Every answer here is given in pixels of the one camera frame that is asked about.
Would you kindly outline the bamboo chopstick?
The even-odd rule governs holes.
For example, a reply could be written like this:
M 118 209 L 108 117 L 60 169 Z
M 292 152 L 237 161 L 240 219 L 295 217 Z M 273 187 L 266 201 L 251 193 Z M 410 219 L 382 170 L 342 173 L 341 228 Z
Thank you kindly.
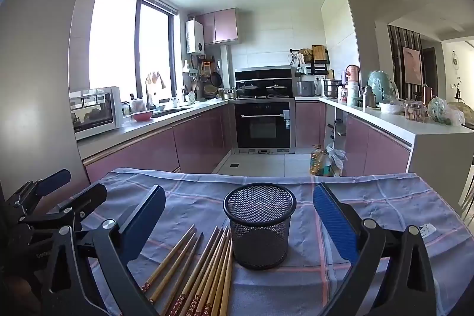
M 217 268 L 216 276 L 214 278 L 214 283 L 211 288 L 211 292 L 208 298 L 208 306 L 211 316 L 215 316 L 218 314 L 219 311 L 219 304 L 220 299 L 222 296 L 222 288 L 225 281 L 225 271 L 226 271 L 226 264 L 227 264 L 227 257 L 230 250 L 231 244 L 231 237 L 227 237 L 226 245 L 222 252 L 222 256 Z
M 225 276 L 224 276 L 224 284 L 222 288 L 222 298 L 219 307 L 219 316 L 227 316 L 228 311 L 228 304 L 230 298 L 230 281 L 232 275 L 232 240 L 230 240 L 230 244 L 228 247 L 227 253 L 227 262 L 225 265 Z
M 176 301 L 184 285 L 188 281 L 188 278 L 191 276 L 194 267 L 198 263 L 202 252 L 204 251 L 208 240 L 210 240 L 212 235 L 211 233 L 209 237 L 205 237 L 202 232 L 201 234 L 202 236 L 200 241 L 198 242 L 198 245 L 191 250 L 191 256 L 185 260 L 185 264 L 178 271 L 177 277 L 171 282 L 171 288 L 166 292 L 166 302 L 162 304 L 161 315 L 168 315 L 174 302 Z
M 179 242 L 169 251 L 166 255 L 165 259 L 158 265 L 155 271 L 147 278 L 143 286 L 141 287 L 142 292 L 145 293 L 154 283 L 154 281 L 158 278 L 161 272 L 166 268 L 169 262 L 172 260 L 174 255 L 182 249 L 185 242 L 190 240 L 190 238 L 195 234 L 195 225 L 192 224 L 191 227 L 187 230 L 187 232 L 182 236 Z
M 184 315 L 204 315 L 208 302 L 213 303 L 228 238 L 229 229 L 223 228 L 217 245 L 209 253 L 210 259 L 204 266 L 202 276 L 197 280 L 198 286 L 196 290 L 192 290 L 193 297 L 184 306 Z
M 192 305 L 195 295 L 198 293 L 198 288 L 201 285 L 206 270 L 214 257 L 214 253 L 216 252 L 218 244 L 221 241 L 222 235 L 223 228 L 214 229 L 198 263 L 194 267 L 191 276 L 188 278 L 188 281 L 184 285 L 168 315 L 188 314 L 188 309 Z
M 226 245 L 227 237 L 229 235 L 230 235 L 230 229 L 225 228 L 222 231 L 221 238 L 219 239 L 219 242 L 215 248 L 215 251 L 213 251 L 213 254 L 211 255 L 211 261 L 208 267 L 206 268 L 202 282 L 200 283 L 197 294 L 194 297 L 196 306 L 195 306 L 193 315 L 204 315 L 206 312 L 205 309 L 209 301 L 208 298 L 209 298 L 211 288 L 214 283 L 214 278 L 216 276 L 216 272 L 217 272 L 217 268 L 222 256 L 222 252 Z
M 163 295 L 170 282 L 177 277 L 178 271 L 185 264 L 185 260 L 191 256 L 191 250 L 198 245 L 201 236 L 201 233 L 195 231 L 195 234 L 190 240 L 185 242 L 182 249 L 174 255 L 152 286 L 145 292 L 151 304 L 155 304 L 158 301 L 158 298 Z

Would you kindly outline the black mesh utensil holder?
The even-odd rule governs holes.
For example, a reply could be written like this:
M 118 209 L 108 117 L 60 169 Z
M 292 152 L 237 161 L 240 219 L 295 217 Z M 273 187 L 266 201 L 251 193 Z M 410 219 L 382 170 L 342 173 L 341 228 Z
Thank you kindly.
M 280 265 L 289 251 L 289 229 L 297 199 L 271 183 L 243 185 L 225 197 L 235 260 L 249 270 Z

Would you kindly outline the kitchen window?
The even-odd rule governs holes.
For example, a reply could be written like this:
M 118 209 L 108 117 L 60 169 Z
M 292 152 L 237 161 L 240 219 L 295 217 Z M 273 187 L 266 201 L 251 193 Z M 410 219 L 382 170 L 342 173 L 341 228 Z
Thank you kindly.
M 145 0 L 95 0 L 88 48 L 91 88 L 117 86 L 121 101 L 177 95 L 174 15 Z

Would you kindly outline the white countertop oven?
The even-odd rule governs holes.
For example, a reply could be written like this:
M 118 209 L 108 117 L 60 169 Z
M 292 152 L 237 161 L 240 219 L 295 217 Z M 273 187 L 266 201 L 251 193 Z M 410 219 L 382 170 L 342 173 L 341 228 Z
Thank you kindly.
M 122 126 L 120 89 L 116 86 L 71 92 L 69 102 L 77 141 Z

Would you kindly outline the red bowl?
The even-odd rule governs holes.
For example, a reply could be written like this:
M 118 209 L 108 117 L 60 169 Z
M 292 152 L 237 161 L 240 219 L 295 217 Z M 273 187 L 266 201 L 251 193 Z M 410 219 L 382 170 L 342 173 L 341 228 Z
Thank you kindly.
M 130 115 L 130 117 L 131 117 L 131 119 L 133 119 L 136 122 L 146 122 L 146 121 L 149 121 L 150 119 L 152 119 L 153 110 L 135 112 L 135 113 L 132 113 L 132 115 Z

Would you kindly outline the cooking oil bottle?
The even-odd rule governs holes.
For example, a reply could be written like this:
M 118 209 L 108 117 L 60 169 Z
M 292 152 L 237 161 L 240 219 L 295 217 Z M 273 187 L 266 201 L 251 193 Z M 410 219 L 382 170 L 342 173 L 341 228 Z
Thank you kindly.
M 309 172 L 315 177 L 328 177 L 331 173 L 331 160 L 326 149 L 317 144 L 310 157 Z

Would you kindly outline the grey refrigerator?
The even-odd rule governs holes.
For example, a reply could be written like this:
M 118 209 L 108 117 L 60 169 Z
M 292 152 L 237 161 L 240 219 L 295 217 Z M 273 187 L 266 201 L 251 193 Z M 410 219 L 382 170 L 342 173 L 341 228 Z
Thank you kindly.
M 1 188 L 61 170 L 87 183 L 69 104 L 69 42 L 76 0 L 1 4 Z

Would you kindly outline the white water heater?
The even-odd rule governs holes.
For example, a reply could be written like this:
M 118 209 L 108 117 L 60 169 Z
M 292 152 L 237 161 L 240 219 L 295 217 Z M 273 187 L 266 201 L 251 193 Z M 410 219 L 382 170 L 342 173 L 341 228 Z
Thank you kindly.
M 205 55 L 203 26 L 192 19 L 185 23 L 186 51 L 188 54 Z

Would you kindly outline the black built-in oven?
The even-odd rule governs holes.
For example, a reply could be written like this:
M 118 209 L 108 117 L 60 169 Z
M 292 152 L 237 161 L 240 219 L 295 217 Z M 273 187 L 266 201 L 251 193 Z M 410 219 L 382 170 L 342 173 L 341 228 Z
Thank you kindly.
M 290 66 L 235 71 L 233 102 L 238 154 L 292 154 L 296 150 L 296 107 Z

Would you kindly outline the steel stock pot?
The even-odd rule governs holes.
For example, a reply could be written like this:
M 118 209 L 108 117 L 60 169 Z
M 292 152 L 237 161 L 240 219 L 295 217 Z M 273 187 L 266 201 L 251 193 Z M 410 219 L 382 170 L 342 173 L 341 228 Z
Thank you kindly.
M 342 86 L 340 79 L 324 79 L 323 80 L 323 96 L 326 99 L 338 99 L 339 87 Z

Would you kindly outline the pink thermos jug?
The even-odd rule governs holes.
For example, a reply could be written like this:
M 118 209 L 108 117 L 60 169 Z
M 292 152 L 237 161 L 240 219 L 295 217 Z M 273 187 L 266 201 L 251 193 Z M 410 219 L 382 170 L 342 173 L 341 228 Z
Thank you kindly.
M 347 83 L 360 84 L 360 68 L 351 64 L 345 69 L 345 78 Z

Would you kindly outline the pink wall cabinet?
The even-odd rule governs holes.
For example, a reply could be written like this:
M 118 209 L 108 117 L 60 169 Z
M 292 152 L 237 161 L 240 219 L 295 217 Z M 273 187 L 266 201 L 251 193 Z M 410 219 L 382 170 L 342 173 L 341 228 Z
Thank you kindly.
M 199 15 L 196 19 L 202 24 L 206 45 L 238 41 L 237 11 L 235 8 Z

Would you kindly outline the black wall spice rack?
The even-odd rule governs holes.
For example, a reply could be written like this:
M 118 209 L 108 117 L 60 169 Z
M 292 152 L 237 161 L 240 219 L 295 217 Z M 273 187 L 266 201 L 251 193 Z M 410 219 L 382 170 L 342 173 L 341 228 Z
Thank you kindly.
M 329 54 L 323 45 L 290 49 L 289 55 L 290 65 L 295 68 L 296 77 L 303 75 L 327 76 L 329 74 Z

